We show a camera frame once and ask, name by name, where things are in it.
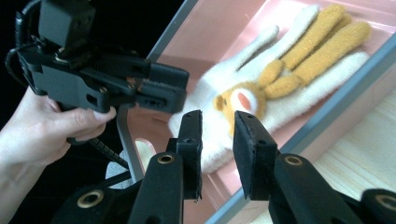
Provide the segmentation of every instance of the wooden surface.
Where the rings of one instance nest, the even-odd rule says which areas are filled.
[[[334,189],[357,200],[366,189],[396,191],[396,90],[314,166]],[[251,223],[272,223],[268,210]]]

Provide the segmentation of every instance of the black cable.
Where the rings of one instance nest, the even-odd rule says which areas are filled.
[[[118,175],[113,175],[108,179],[105,179],[102,183],[98,184],[97,188],[108,188],[119,184],[125,180],[131,179],[131,173],[129,171],[125,171],[124,173],[120,173]]]
[[[23,82],[22,79],[20,79],[20,78],[14,73],[14,70],[12,69],[12,66],[11,66],[11,60],[12,60],[12,57],[15,56],[15,55],[18,53],[19,50],[27,49],[27,48],[30,48],[30,47],[32,47],[32,46],[36,46],[37,44],[38,44],[37,42],[34,42],[34,43],[22,45],[22,46],[20,46],[20,47],[16,47],[15,49],[11,49],[11,50],[8,52],[7,57],[6,57],[6,59],[5,59],[5,65],[6,65],[7,71],[8,71],[9,74],[10,74],[18,83],[20,83],[23,87],[27,87],[27,84],[26,84],[25,82]],[[30,86],[33,87],[33,80],[30,79],[29,76],[27,76],[27,74],[25,74],[25,73],[23,73],[23,74],[24,74],[25,79],[26,79],[26,81],[28,82],[28,84],[29,84]]]
[[[102,152],[105,156],[109,157],[112,161],[116,162],[123,168],[129,170],[128,162],[120,157],[115,151],[111,150],[108,146],[103,144],[98,138],[93,138],[88,141],[93,147]]]
[[[29,2],[21,13],[17,13],[15,21],[15,42],[17,47],[26,44],[32,32],[33,15],[37,13],[41,6],[41,0],[33,0]]]

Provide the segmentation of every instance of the metal screw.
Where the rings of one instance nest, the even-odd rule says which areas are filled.
[[[101,88],[99,89],[99,91],[100,91],[101,93],[107,93],[107,88],[106,88],[106,87],[101,87]]]
[[[285,158],[285,161],[290,165],[303,165],[303,161],[295,156],[288,156]]]
[[[160,164],[169,164],[172,163],[175,160],[175,157],[172,155],[164,155],[158,158],[158,162]]]
[[[396,198],[389,195],[375,195],[375,199],[384,207],[396,212]]]
[[[80,208],[94,207],[103,200],[105,193],[100,189],[94,189],[78,198],[77,206]]]

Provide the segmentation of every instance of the pink box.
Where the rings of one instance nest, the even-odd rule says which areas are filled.
[[[233,56],[252,41],[263,27],[277,24],[280,28],[278,37],[281,37],[303,7],[312,4],[326,7],[334,3],[345,6],[354,21],[368,21],[373,27],[371,38],[362,48],[370,55],[376,54],[377,58],[392,54],[393,62],[369,60],[367,63],[374,63],[371,66],[380,73],[373,75],[371,70],[361,71],[355,81],[349,80],[346,87],[343,86],[333,96],[273,135],[282,152],[301,153],[315,161],[396,87],[396,49],[384,46],[396,31],[395,1],[186,1],[149,58],[189,71],[188,91],[191,92],[207,69]],[[132,140],[140,139],[156,152],[165,151],[168,139],[174,137],[167,125],[170,117],[169,114],[139,107],[130,109],[127,120]],[[222,206],[241,188],[234,161],[214,174],[204,175],[203,180],[203,199],[198,203],[185,202],[185,223],[204,223],[220,209],[227,210]],[[246,202],[243,211],[225,212],[219,215],[224,219],[219,220],[249,223],[265,206],[266,203]]]

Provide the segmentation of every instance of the white fluffy fabric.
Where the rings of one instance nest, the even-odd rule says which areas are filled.
[[[368,58],[369,55],[362,51],[351,53],[307,87],[281,99],[268,101],[264,119],[261,120],[263,126],[269,133],[273,133],[292,119],[302,115],[345,83]],[[206,106],[200,107],[191,97],[186,102],[185,111],[203,110],[202,171],[205,174],[213,173],[233,158],[233,139],[228,134],[229,124],[211,102],[206,102]],[[181,113],[174,115],[169,121],[169,127],[174,135],[178,133],[179,116]]]
[[[278,27],[271,26],[263,30],[239,53],[210,68],[198,81],[193,93],[187,97],[183,110],[170,118],[169,128],[173,136],[177,136],[181,118],[185,113],[196,109],[203,111],[203,173],[212,173],[233,158],[233,139],[228,132],[229,124],[214,109],[213,99],[239,82],[257,79],[269,62],[282,56],[304,34],[318,12],[319,7],[316,5],[305,7],[288,32],[265,50],[263,48],[276,38]],[[279,126],[284,123],[282,120],[278,121]]]

